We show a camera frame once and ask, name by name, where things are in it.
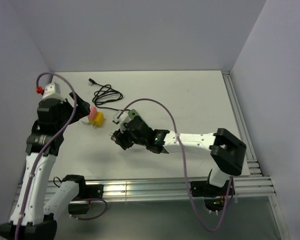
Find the pink plug adapter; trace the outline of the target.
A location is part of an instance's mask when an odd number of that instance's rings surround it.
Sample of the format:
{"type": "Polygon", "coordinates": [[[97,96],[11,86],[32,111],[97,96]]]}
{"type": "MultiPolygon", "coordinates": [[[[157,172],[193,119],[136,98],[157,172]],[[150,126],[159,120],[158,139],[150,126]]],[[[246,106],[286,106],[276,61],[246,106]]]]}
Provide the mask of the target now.
{"type": "Polygon", "coordinates": [[[89,115],[87,116],[88,121],[89,121],[89,122],[92,121],[92,120],[95,118],[95,116],[97,115],[97,113],[98,113],[97,108],[96,108],[95,106],[92,106],[92,107],[90,108],[90,113],[89,113],[89,115]]]}

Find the yellow plug adapter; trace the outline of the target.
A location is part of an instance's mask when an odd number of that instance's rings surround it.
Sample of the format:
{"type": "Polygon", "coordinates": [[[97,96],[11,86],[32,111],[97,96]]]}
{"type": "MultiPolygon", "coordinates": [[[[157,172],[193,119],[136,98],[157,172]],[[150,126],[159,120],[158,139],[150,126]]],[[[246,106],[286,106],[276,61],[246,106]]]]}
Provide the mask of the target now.
{"type": "Polygon", "coordinates": [[[89,120],[89,124],[95,127],[102,127],[105,121],[104,114],[102,112],[97,112],[91,120],[89,120]]]}

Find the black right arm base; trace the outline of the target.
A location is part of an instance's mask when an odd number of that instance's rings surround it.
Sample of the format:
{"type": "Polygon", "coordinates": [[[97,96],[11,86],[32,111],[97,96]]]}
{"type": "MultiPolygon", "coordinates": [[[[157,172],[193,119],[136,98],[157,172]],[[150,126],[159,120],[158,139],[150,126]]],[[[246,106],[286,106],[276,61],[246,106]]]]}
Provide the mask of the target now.
{"type": "Polygon", "coordinates": [[[216,198],[225,196],[228,189],[229,180],[223,187],[217,187],[208,183],[207,180],[191,181],[190,193],[193,197],[216,198]]]}

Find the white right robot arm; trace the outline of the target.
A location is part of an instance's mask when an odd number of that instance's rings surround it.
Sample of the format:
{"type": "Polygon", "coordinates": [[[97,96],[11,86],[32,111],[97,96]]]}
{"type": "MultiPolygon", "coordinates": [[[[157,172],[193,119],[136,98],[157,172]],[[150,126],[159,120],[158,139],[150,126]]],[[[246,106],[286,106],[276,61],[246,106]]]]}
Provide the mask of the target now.
{"type": "Polygon", "coordinates": [[[112,134],[111,139],[123,150],[139,145],[154,154],[208,153],[216,164],[210,170],[206,183],[206,189],[212,195],[219,194],[231,176],[242,174],[247,146],[225,128],[218,128],[212,133],[191,134],[152,129],[140,116],[133,119],[128,115],[115,117],[113,122],[119,129],[112,134]]]}

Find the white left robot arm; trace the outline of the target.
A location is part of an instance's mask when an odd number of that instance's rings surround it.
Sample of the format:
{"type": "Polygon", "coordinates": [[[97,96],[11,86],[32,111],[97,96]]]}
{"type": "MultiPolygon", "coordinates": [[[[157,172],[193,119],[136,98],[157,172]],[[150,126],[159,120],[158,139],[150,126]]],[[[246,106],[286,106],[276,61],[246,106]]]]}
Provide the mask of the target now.
{"type": "Polygon", "coordinates": [[[82,175],[66,175],[52,198],[45,202],[52,168],[64,141],[68,125],[86,117],[90,104],[71,92],[71,105],[59,95],[43,97],[38,104],[38,119],[26,141],[26,166],[20,195],[9,222],[0,225],[6,240],[52,240],[57,219],[69,203],[86,197],[88,188],[82,175]]]}

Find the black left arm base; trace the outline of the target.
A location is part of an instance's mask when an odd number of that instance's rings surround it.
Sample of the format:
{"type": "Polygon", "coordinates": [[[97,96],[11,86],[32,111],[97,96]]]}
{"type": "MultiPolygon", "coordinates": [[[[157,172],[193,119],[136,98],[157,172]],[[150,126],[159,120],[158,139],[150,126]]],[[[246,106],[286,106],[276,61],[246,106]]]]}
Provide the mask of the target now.
{"type": "Polygon", "coordinates": [[[103,192],[103,184],[86,185],[84,192],[74,198],[74,203],[68,205],[68,213],[74,216],[87,214],[92,206],[92,202],[102,202],[103,192]]]}

